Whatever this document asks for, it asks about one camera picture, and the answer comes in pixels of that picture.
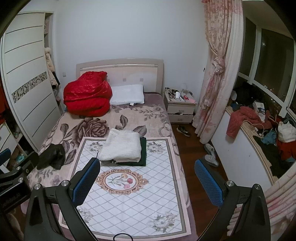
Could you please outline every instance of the bed headboard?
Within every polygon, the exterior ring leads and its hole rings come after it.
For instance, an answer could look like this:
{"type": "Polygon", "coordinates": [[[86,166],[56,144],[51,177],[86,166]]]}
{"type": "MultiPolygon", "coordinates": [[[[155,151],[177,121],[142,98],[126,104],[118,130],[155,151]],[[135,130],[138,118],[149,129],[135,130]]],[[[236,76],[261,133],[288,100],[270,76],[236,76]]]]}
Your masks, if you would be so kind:
{"type": "Polygon", "coordinates": [[[142,84],[144,92],[161,93],[163,60],[150,58],[108,59],[76,65],[76,78],[87,71],[105,71],[111,86],[142,84]]]}

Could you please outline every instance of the white fluffy garment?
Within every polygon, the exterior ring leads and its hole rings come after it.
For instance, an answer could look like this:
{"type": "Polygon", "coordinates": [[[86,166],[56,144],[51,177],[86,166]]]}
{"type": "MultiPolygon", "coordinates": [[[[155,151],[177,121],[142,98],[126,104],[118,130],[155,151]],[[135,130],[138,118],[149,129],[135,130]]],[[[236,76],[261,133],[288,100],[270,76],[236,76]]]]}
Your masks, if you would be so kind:
{"type": "Polygon", "coordinates": [[[140,134],[132,131],[111,129],[98,159],[116,162],[135,161],[141,159],[140,134]]]}

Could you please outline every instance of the green folded cloth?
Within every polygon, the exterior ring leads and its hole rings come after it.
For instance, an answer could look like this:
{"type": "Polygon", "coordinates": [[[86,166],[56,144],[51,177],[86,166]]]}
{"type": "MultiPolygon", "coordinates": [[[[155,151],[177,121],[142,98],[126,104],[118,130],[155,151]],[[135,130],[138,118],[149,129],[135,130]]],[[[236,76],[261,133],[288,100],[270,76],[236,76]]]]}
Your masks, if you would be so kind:
{"type": "Polygon", "coordinates": [[[123,165],[123,166],[132,166],[132,167],[145,167],[146,166],[146,138],[140,137],[140,143],[141,143],[141,159],[138,162],[129,161],[129,162],[116,162],[117,165],[123,165]]]}

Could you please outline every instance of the floral curtain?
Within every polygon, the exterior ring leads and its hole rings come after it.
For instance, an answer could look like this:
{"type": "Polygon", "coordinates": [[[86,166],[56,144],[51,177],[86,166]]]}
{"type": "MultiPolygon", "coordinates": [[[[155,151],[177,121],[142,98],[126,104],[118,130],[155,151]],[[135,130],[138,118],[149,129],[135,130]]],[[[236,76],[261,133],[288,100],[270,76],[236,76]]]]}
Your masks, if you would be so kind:
{"type": "MultiPolygon", "coordinates": [[[[296,163],[264,193],[271,226],[271,235],[281,234],[296,213],[296,163]]],[[[230,224],[227,227],[230,235],[241,207],[235,209],[230,224]]]]}
{"type": "Polygon", "coordinates": [[[241,0],[202,0],[210,46],[197,113],[192,125],[200,142],[213,136],[234,86],[242,54],[244,19],[241,0]]]}

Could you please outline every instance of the sliding wardrobe door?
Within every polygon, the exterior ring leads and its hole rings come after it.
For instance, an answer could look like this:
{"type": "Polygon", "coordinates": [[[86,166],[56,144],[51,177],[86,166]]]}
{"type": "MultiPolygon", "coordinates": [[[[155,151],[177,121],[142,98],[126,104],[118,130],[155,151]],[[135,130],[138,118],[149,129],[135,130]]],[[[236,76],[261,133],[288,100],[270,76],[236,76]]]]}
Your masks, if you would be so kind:
{"type": "Polygon", "coordinates": [[[1,76],[12,113],[35,150],[59,119],[44,54],[45,13],[19,14],[1,39],[1,76]]]}

